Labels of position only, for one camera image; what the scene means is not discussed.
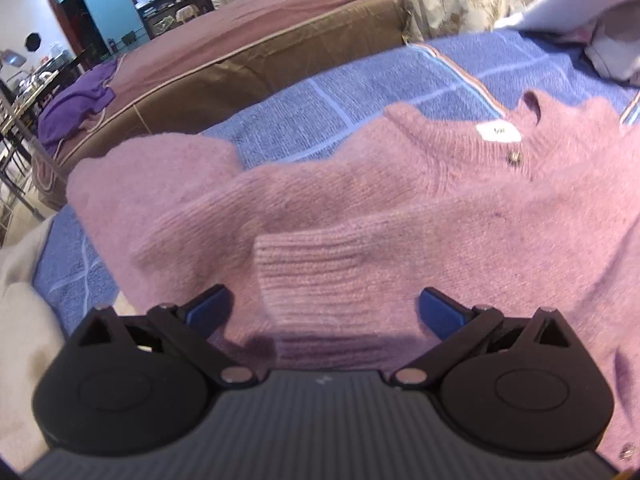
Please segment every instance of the screw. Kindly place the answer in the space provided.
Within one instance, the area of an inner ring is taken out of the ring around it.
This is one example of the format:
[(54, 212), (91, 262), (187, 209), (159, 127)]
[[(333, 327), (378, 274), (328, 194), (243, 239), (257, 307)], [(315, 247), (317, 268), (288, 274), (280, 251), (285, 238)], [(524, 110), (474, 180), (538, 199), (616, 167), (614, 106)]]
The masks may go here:
[(220, 372), (220, 377), (225, 383), (242, 384), (248, 383), (254, 378), (254, 373), (244, 366), (230, 366)]
[(636, 454), (636, 444), (627, 442), (620, 450), (620, 460), (631, 460)]
[(396, 373), (396, 381), (402, 384), (422, 384), (427, 380), (427, 372), (420, 368), (403, 368)]

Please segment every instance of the doorway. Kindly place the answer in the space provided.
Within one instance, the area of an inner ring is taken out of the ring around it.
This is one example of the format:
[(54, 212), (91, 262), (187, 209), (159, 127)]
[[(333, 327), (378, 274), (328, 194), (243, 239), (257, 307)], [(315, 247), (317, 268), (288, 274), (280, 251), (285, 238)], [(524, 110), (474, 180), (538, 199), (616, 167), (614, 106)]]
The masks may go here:
[(85, 52), (89, 66), (149, 41), (136, 0), (48, 1), (73, 51)]
[(86, 51), (86, 58), (92, 65), (100, 64), (101, 60), (110, 54), (106, 43), (95, 24), (85, 0), (62, 0), (60, 2), (71, 30), (78, 38), (82, 50)]

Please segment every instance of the brown sofa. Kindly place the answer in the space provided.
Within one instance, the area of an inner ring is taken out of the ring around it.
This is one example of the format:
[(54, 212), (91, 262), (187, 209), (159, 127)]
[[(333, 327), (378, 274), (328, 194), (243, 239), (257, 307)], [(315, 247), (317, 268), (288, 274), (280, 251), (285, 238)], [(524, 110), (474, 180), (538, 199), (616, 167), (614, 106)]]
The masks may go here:
[[(196, 134), (323, 70), (402, 44), (394, 0), (236, 0), (127, 54), (110, 86), (116, 98), (60, 142), (71, 171), (134, 136)], [(65, 187), (34, 160), (47, 205)]]

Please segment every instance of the button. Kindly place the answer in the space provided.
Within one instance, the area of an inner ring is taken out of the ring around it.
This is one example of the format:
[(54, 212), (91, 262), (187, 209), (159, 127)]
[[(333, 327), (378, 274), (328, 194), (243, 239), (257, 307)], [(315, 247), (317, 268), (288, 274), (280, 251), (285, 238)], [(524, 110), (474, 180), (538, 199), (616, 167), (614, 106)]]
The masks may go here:
[(522, 152), (509, 152), (507, 156), (507, 161), (510, 166), (517, 168), (522, 164)]
[(636, 444), (627, 442), (620, 450), (620, 460), (631, 460), (636, 454)]

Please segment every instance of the pink sweater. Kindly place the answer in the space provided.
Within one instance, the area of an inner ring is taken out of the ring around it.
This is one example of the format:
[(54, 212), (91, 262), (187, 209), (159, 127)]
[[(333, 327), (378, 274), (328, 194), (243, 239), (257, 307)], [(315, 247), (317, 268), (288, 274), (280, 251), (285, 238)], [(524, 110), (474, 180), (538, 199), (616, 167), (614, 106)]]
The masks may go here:
[(140, 309), (231, 288), (212, 342), (253, 368), (395, 370), (437, 343), (415, 311), (426, 285), (507, 316), (558, 307), (616, 394), (602, 451), (629, 466), (640, 132), (603, 100), (540, 92), (508, 120), (522, 142), (396, 104), (329, 160), (244, 173), (224, 141), (133, 139), (79, 164), (68, 198)]

